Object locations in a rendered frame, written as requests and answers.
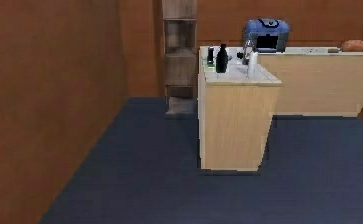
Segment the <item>brown wooden shelf unit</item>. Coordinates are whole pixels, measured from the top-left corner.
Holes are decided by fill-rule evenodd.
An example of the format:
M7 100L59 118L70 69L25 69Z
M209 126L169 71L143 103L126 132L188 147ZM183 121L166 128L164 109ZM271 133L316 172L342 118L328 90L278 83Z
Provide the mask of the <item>brown wooden shelf unit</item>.
M162 0L167 114L195 111L197 0Z

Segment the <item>small black and green bottle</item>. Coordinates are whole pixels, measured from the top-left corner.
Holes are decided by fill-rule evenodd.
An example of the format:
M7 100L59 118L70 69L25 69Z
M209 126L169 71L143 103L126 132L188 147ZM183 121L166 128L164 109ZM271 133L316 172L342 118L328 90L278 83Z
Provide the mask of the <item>small black and green bottle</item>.
M208 67L215 67L214 65L214 47L208 47L208 55L207 55L207 65Z

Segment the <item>silver sink faucet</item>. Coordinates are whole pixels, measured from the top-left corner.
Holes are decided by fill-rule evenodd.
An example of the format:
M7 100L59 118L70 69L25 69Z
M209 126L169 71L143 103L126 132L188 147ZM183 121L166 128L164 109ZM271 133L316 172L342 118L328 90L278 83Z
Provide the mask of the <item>silver sink faucet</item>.
M243 50L244 50L244 52L243 52L242 63L244 65L255 65L257 52L256 52L254 41L251 39L247 40L245 42Z

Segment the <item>blue coffee machine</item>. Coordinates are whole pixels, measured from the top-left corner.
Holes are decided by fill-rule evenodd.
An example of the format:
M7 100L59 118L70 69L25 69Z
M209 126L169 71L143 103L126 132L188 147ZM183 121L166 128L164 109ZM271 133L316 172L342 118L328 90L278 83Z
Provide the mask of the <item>blue coffee machine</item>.
M259 18L248 20L244 28L244 40L253 43L256 52L284 52L290 27L284 20Z

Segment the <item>brown bread loaf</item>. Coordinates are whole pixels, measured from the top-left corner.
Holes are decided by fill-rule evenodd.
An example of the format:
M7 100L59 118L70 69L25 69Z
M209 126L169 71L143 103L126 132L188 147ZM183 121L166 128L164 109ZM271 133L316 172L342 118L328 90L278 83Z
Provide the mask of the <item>brown bread loaf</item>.
M363 40L348 40L342 43L343 52L363 52Z

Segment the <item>white cup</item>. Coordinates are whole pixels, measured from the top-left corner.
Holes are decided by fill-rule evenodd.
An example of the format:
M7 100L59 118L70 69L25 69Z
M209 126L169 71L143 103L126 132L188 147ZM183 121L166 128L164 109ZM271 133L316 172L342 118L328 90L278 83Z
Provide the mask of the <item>white cup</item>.
M257 65L257 52L251 52L249 55L249 63L248 63L248 76L251 77L254 74L255 67Z

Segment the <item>beige kitchen counter cabinet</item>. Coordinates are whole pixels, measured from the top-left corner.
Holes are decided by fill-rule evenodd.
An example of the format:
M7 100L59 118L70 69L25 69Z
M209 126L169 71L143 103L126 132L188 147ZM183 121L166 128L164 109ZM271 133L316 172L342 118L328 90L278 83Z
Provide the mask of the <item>beige kitchen counter cabinet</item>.
M260 53L251 67L229 47L228 69L207 63L199 48L200 164L205 170L259 169L275 116L356 117L363 108L363 52L289 47Z

